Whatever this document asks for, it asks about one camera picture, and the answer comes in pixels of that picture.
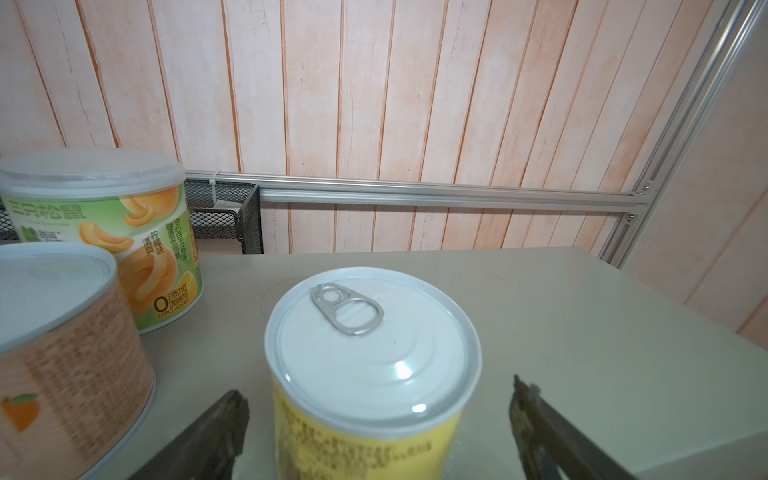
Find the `wood panel wall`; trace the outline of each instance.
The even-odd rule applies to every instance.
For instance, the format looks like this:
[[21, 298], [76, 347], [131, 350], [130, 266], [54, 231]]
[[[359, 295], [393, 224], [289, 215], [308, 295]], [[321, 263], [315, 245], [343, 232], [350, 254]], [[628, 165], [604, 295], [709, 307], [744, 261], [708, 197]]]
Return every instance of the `wood panel wall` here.
[[624, 270], [768, 349], [768, 16]]
[[[726, 0], [0, 0], [0, 156], [631, 190]], [[615, 217], [265, 204], [273, 253], [577, 245]]]

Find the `can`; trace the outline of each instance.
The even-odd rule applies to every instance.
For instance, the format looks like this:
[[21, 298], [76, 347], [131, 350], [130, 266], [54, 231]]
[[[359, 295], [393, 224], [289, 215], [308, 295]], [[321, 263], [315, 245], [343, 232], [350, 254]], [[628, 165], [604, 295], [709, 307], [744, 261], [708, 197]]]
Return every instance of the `can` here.
[[114, 254], [146, 333], [182, 316], [203, 292], [184, 178], [158, 152], [62, 148], [4, 157], [0, 197], [22, 242], [82, 242]]
[[154, 394], [112, 255], [80, 243], [0, 247], [0, 478], [87, 478]]
[[286, 293], [266, 326], [281, 480], [437, 480], [482, 352], [464, 311], [413, 276], [354, 267]]

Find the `orange fruit illustration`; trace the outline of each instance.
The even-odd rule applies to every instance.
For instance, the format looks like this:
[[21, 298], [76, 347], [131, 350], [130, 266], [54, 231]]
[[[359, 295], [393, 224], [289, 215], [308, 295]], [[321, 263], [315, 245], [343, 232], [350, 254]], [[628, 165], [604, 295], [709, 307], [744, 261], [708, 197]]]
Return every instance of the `orange fruit illustration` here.
[[5, 397], [2, 400], [2, 409], [5, 415], [16, 427], [16, 431], [21, 433], [25, 431], [40, 414], [40, 405], [38, 404], [37, 393], [25, 393], [9, 399]]

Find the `metal mesh basket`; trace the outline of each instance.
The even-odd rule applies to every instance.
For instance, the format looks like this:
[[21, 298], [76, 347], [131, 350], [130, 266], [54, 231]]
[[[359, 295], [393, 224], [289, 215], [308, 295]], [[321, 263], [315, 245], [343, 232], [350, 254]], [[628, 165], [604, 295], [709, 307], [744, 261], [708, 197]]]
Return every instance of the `metal mesh basket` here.
[[11, 222], [11, 218], [8, 212], [5, 211], [2, 200], [0, 200], [0, 241], [13, 240], [18, 241], [18, 235], [16, 230], [13, 230], [13, 222]]
[[207, 180], [184, 182], [195, 238], [234, 238], [243, 254], [264, 253], [259, 186], [216, 182], [216, 198], [242, 204], [238, 211], [213, 208], [214, 192]]

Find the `white can lid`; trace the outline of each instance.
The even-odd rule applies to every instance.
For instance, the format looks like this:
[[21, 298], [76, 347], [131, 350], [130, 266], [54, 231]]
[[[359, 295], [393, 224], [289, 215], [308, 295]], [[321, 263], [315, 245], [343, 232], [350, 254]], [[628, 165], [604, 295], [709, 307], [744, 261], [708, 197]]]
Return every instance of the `white can lid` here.
[[0, 192], [27, 198], [138, 195], [184, 182], [170, 155], [125, 148], [59, 148], [0, 158]]
[[[332, 325], [312, 298], [328, 283], [377, 303], [381, 323], [359, 335]], [[355, 329], [376, 310], [359, 301], [335, 317]], [[378, 268], [330, 270], [299, 283], [275, 306], [264, 344], [273, 374], [297, 406], [331, 428], [369, 438], [441, 425], [464, 408], [482, 366], [475, 327], [450, 297]]]
[[111, 253], [84, 243], [0, 246], [0, 353], [88, 308], [117, 281]]

